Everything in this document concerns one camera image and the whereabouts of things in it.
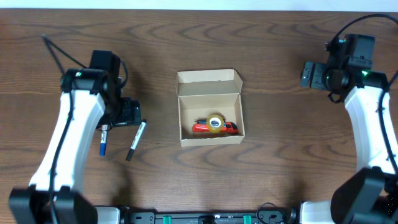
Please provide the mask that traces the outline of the blue capped marker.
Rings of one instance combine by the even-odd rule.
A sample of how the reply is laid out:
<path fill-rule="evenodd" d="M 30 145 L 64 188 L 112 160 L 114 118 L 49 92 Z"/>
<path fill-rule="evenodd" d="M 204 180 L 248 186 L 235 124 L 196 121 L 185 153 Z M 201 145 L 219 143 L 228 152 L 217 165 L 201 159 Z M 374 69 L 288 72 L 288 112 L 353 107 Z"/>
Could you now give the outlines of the blue capped marker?
<path fill-rule="evenodd" d="M 101 128 L 101 142 L 100 142 L 100 150 L 99 150 L 100 156 L 105 156 L 105 154 L 106 154 L 107 139 L 108 139 L 108 125 L 104 124 L 104 125 L 102 125 L 102 128 Z"/>

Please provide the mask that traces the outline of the red black stapler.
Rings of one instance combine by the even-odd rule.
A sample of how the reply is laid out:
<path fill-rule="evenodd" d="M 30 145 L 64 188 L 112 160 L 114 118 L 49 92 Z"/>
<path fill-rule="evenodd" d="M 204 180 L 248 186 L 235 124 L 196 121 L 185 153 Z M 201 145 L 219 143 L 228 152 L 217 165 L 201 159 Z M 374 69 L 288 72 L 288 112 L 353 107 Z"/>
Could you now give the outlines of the red black stapler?
<path fill-rule="evenodd" d="M 196 124 L 206 124 L 207 119 L 198 119 L 196 120 Z"/>

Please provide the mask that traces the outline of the yellow tape roll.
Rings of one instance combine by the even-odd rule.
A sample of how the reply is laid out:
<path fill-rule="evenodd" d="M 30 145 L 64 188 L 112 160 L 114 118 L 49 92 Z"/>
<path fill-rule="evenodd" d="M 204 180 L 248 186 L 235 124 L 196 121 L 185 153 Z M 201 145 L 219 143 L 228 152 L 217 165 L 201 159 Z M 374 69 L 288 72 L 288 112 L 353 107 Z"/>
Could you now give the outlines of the yellow tape roll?
<path fill-rule="evenodd" d="M 210 132 L 219 133 L 224 128 L 224 119 L 217 114 L 210 115 L 206 119 L 206 126 Z"/>

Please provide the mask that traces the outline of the red utility knife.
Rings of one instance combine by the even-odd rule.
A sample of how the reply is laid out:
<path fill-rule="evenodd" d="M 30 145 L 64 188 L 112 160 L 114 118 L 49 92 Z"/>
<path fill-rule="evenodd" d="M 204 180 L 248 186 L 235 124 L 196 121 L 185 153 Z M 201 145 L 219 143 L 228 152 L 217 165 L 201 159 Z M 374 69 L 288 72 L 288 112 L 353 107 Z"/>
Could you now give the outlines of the red utility knife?
<path fill-rule="evenodd" d="M 206 124 L 194 124 L 192 126 L 192 131 L 194 133 L 207 133 L 210 132 L 209 127 Z M 237 134 L 238 128 L 232 122 L 227 122 L 220 130 L 213 131 L 214 133 L 230 133 Z"/>

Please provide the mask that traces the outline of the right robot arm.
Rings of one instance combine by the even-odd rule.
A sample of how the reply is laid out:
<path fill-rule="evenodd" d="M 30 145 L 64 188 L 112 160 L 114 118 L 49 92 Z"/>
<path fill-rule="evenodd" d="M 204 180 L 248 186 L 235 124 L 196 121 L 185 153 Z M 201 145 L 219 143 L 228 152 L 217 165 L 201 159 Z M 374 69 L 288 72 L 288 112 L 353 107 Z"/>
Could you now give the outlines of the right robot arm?
<path fill-rule="evenodd" d="M 397 223 L 397 139 L 385 73 L 372 70 L 375 38 L 347 34 L 326 47 L 327 63 L 306 62 L 300 86 L 343 103 L 356 146 L 356 173 L 330 200 L 304 202 L 301 223 Z"/>

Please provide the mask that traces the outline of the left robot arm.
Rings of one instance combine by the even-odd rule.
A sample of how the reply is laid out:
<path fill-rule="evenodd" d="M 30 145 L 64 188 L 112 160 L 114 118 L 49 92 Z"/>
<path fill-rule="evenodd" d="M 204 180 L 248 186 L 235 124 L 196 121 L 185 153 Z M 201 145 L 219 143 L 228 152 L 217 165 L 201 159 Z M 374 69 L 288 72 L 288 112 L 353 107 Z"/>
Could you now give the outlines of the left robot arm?
<path fill-rule="evenodd" d="M 60 112 L 49 147 L 26 189 L 13 189 L 9 208 L 17 223 L 129 223 L 126 207 L 94 206 L 83 196 L 84 170 L 94 133 L 138 126 L 137 100 L 123 97 L 124 62 L 94 50 L 89 67 L 61 77 Z"/>

